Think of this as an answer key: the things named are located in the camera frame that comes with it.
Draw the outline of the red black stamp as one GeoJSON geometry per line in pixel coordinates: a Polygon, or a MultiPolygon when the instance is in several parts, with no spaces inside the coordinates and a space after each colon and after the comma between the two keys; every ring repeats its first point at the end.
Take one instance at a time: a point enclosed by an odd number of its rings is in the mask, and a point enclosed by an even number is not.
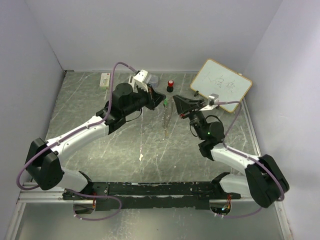
{"type": "Polygon", "coordinates": [[[172,93],[173,90],[174,90],[174,81],[173,81],[173,80],[169,80],[169,81],[167,82],[166,91],[167,91],[168,93],[172,93]]]}

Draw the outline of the green white staples box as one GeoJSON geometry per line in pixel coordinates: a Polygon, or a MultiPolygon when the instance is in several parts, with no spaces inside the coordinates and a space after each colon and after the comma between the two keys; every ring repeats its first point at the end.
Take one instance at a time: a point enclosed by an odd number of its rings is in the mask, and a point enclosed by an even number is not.
{"type": "Polygon", "coordinates": [[[101,73],[99,87],[101,89],[108,90],[110,87],[110,79],[111,79],[111,73],[109,72],[101,73]]]}

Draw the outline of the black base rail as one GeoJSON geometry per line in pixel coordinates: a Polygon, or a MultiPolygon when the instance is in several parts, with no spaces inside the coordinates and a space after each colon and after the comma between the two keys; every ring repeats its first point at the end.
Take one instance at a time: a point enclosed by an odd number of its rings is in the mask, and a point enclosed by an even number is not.
{"type": "Polygon", "coordinates": [[[185,182],[94,182],[82,194],[118,198],[123,209],[194,208],[209,210],[210,202],[228,197],[239,200],[238,193],[226,193],[212,181],[185,182]]]}

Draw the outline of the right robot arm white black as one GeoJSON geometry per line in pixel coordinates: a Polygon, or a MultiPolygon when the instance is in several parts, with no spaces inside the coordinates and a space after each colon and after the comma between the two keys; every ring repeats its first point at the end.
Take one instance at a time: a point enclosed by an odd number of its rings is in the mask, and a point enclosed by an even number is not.
{"type": "Polygon", "coordinates": [[[240,176],[227,174],[214,184],[212,193],[216,198],[223,199],[229,193],[248,194],[262,208],[284,200],[290,186],[274,158],[268,154],[248,154],[228,146],[225,138],[230,130],[224,128],[220,119],[208,122],[203,114],[221,105],[231,105],[232,101],[219,101],[214,94],[209,96],[208,102],[180,95],[174,95],[173,101],[178,115],[189,119],[192,134],[201,140],[198,145],[201,155],[241,173],[240,176]]]}

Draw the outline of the key with green tag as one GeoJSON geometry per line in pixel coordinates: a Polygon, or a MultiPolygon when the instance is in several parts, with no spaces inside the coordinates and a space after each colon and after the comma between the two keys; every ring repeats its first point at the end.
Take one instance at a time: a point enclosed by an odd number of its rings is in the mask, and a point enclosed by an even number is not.
{"type": "Polygon", "coordinates": [[[168,99],[166,98],[164,101],[163,101],[163,106],[166,107],[168,105],[168,99]]]}

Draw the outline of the clear jar of paperclips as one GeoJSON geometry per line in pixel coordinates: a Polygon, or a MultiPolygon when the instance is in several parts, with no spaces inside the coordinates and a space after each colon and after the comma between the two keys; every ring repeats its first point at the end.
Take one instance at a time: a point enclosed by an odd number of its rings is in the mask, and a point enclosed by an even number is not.
{"type": "Polygon", "coordinates": [[[157,75],[152,75],[149,84],[155,89],[159,85],[159,77],[157,75]]]}

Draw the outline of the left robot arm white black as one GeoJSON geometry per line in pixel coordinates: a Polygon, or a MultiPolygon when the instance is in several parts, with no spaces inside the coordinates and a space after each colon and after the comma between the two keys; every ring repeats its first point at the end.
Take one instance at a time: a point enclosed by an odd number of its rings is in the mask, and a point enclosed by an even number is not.
{"type": "Polygon", "coordinates": [[[42,190],[61,187],[75,191],[81,199],[89,199],[94,192],[92,180],[82,171],[61,166],[76,151],[87,144],[110,135],[126,122],[126,117],[146,107],[154,110],[166,96],[156,92],[151,85],[137,92],[128,83],[120,83],[112,92],[105,107],[73,130],[56,138],[34,140],[26,159],[26,170],[42,190]]]}

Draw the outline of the metal disc with keyrings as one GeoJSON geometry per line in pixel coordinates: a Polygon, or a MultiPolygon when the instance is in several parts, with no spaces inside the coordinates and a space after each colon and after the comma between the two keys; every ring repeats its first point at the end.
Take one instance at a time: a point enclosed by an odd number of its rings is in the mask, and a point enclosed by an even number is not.
{"type": "Polygon", "coordinates": [[[175,112],[175,103],[170,99],[163,104],[163,107],[162,127],[164,130],[167,130],[171,122],[172,115],[175,112]]]}

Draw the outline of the aluminium frame rail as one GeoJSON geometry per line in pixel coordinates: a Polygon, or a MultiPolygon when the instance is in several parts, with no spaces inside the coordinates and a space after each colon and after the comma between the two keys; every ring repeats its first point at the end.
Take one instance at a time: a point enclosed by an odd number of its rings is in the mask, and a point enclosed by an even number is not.
{"type": "Polygon", "coordinates": [[[49,190],[36,188],[32,190],[21,190],[18,196],[19,203],[68,203],[71,200],[63,200],[64,189],[53,187],[49,190]]]}

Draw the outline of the small whiteboard yellow frame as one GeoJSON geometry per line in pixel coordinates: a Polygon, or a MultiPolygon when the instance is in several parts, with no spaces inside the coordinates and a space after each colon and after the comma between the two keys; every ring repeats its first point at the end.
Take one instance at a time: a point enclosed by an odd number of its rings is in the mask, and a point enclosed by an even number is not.
{"type": "Polygon", "coordinates": [[[216,94],[221,102],[240,102],[252,85],[248,78],[213,59],[207,59],[190,88],[205,98],[216,94]]]}

